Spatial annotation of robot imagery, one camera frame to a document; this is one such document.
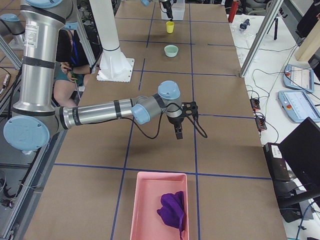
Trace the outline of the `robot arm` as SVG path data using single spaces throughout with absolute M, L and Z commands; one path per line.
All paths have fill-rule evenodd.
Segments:
M 71 96 L 77 86 L 88 83 L 92 69 L 76 30 L 75 2 L 23 0 L 20 11 L 26 21 L 20 97 L 3 129 L 12 147 L 37 150 L 62 130 L 125 117 L 145 124 L 166 114 L 180 131 L 186 112 L 179 87 L 171 80 L 161 83 L 150 97 L 78 106 Z
M 147 7 L 153 0 L 141 0 L 140 2 Z M 173 11 L 172 11 L 172 6 L 173 4 L 171 3 L 170 0 L 159 0 L 160 7 L 165 9 L 165 11 L 162 10 L 163 13 L 165 13 L 168 17 L 168 19 L 172 22 L 173 21 Z

